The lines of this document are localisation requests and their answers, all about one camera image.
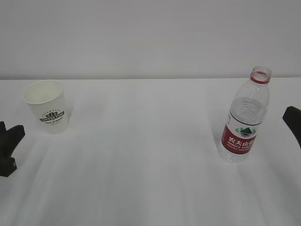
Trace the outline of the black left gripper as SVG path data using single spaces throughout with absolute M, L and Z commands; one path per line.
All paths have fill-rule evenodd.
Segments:
M 15 158 L 11 157 L 17 145 L 25 136 L 23 125 L 16 125 L 6 130 L 5 123 L 0 122 L 0 176 L 9 177 L 16 171 Z

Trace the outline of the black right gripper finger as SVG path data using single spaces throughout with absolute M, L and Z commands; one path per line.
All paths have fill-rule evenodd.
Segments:
M 301 146 L 301 111 L 300 109 L 289 106 L 287 107 L 283 117 L 283 121 L 289 127 L 295 136 L 299 146 Z

